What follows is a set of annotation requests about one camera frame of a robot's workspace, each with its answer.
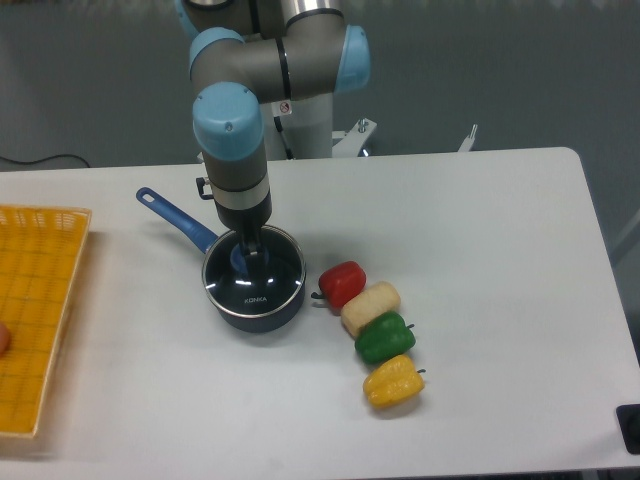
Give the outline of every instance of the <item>green bell pepper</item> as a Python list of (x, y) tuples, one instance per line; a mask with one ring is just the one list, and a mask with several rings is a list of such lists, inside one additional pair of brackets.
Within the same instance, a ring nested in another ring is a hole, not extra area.
[(408, 351), (416, 344), (410, 328), (396, 312), (375, 318), (356, 340), (356, 351), (364, 363), (380, 363)]

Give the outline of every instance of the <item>saucepan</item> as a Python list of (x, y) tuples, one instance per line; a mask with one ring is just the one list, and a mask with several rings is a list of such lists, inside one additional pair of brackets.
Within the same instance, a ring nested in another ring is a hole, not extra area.
[(236, 232), (218, 237), (150, 188), (138, 190), (136, 198), (205, 254), (202, 283), (227, 323), (245, 332), (263, 333), (283, 326), (298, 312), (304, 301), (306, 267), (300, 246), (287, 232), (262, 227), (266, 254), (256, 268), (245, 261)]

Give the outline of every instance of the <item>white table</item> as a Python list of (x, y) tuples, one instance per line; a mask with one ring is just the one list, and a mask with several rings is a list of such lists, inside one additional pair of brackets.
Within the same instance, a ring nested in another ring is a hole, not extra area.
[[(203, 167), (0, 175), (0, 202), (93, 210), (40, 436), (0, 441), (16, 479), (329, 479), (640, 465), (615, 408), (640, 375), (587, 185), (567, 149), (274, 162), (270, 223), (301, 244), (307, 298), (265, 335), (229, 327), (202, 254), (134, 198), (215, 231)], [(388, 280), (428, 385), (375, 413), (368, 369), (318, 276)]]

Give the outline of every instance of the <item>red bell pepper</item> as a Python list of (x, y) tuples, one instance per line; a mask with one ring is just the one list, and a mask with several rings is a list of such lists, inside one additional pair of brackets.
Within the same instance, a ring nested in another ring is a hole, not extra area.
[(367, 283), (367, 275), (354, 261), (344, 262), (330, 268), (318, 280), (320, 291), (329, 305), (335, 309), (344, 305), (358, 295)]

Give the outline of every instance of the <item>orange basket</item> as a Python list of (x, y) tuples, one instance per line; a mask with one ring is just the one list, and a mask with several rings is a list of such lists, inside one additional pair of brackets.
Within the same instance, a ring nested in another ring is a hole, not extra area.
[(79, 208), (0, 205), (0, 435), (33, 437), (91, 220)]

